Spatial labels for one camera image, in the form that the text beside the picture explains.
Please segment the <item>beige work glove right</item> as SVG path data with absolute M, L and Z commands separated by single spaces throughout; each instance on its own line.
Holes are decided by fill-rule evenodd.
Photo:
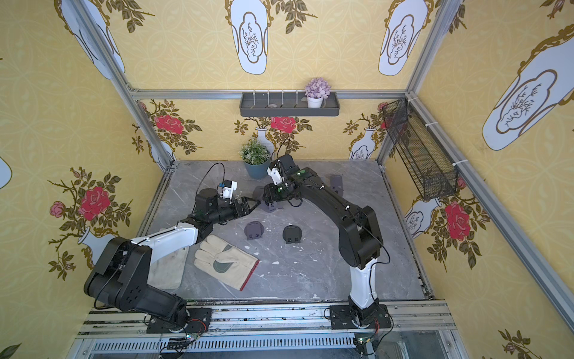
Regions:
M 194 265 L 236 290 L 242 291 L 259 264 L 259 259 L 224 239 L 209 235 L 194 254 Z

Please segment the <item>dark phone stand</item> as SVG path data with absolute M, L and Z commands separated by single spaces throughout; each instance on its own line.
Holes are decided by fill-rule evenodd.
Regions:
M 300 227 L 296 225 L 288 225 L 283 229 L 283 240 L 286 244 L 300 243 L 303 233 Z

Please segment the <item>grey wall shelf tray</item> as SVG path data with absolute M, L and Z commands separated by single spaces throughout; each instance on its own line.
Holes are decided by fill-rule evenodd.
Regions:
M 337 93 L 311 108 L 303 91 L 243 92 L 240 115 L 248 117 L 337 117 L 341 109 Z

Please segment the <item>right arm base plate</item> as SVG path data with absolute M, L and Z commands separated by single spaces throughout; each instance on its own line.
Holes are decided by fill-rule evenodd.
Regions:
M 366 309 L 355 305 L 329 306 L 332 329 L 388 329 L 393 327 L 391 316 L 386 305 L 373 303 Z

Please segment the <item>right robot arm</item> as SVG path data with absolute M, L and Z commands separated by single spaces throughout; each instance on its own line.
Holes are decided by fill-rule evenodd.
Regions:
M 285 172 L 276 165 L 267 173 L 273 182 L 265 187 L 264 201 L 307 200 L 335 224 L 339 231 L 339 253 L 351 270 L 350 308 L 361 321 L 373 317 L 378 295 L 372 271 L 384 246 L 375 211 L 370 206 L 360 207 L 345 200 L 310 168 Z

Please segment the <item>green plant blue pot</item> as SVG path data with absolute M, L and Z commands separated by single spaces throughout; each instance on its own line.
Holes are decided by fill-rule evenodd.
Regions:
M 248 174 L 260 180 L 268 175 L 268 166 L 271 163 L 271 153 L 268 149 L 255 139 L 249 140 L 240 149 L 240 155 Z

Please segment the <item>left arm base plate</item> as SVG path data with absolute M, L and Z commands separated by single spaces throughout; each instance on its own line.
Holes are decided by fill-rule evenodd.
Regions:
M 148 334 L 204 334 L 212 318 L 211 308 L 186 308 L 171 319 L 151 317 L 147 324 Z

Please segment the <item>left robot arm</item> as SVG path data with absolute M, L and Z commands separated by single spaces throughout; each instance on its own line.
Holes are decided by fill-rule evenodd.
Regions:
M 176 226 L 133 240 L 113 238 L 104 248 L 85 283 L 85 293 L 109 307 L 151 315 L 182 331 L 190 322 L 187 302 L 181 297 L 151 286 L 149 270 L 163 257 L 198 245 L 194 264 L 227 285 L 243 290 L 259 261 L 215 236 L 216 224 L 251 214 L 260 205 L 251 197 L 224 197 L 205 188 L 195 197 L 192 214 Z

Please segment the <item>purple flower white pot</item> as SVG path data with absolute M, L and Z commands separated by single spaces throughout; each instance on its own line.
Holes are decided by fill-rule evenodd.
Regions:
M 321 108 L 323 102 L 330 96 L 331 86 L 322 77 L 312 79 L 305 87 L 305 96 L 308 107 L 311 109 Z

